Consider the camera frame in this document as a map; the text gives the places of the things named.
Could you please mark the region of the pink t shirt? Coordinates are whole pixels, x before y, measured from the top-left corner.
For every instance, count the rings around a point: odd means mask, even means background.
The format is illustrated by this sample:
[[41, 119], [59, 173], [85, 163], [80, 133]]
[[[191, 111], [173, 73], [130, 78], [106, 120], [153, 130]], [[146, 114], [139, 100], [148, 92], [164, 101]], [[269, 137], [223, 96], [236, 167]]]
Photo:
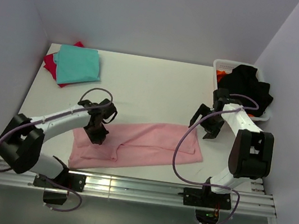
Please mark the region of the pink t shirt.
[[172, 164], [187, 126], [167, 123], [108, 124], [101, 145], [91, 143], [83, 128], [73, 129], [71, 169], [121, 168]]

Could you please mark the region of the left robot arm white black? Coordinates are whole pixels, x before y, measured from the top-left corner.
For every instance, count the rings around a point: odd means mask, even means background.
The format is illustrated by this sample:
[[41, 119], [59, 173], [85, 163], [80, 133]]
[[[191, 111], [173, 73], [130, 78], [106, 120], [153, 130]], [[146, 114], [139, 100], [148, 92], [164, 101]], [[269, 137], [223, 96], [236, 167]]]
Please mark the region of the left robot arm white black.
[[46, 116], [12, 118], [0, 135], [0, 156], [16, 173], [33, 172], [47, 178], [54, 188], [66, 185], [68, 167], [55, 156], [42, 154], [43, 144], [60, 134], [80, 128], [93, 144], [100, 145], [115, 119], [117, 109], [108, 99], [101, 103], [81, 100], [76, 105]]

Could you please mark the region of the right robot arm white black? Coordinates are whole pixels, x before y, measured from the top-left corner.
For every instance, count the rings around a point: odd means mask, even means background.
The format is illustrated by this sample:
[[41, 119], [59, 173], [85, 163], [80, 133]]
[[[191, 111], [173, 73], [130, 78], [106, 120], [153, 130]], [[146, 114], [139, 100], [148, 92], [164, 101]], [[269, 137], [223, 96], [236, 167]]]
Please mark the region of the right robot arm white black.
[[251, 120], [247, 111], [256, 111], [259, 105], [248, 96], [230, 94], [227, 89], [213, 92], [213, 107], [202, 104], [189, 122], [189, 131], [197, 125], [205, 130], [205, 139], [214, 139], [227, 124], [234, 134], [227, 167], [205, 182], [201, 202], [207, 207], [236, 186], [250, 180], [267, 177], [273, 156], [274, 137], [264, 132]]

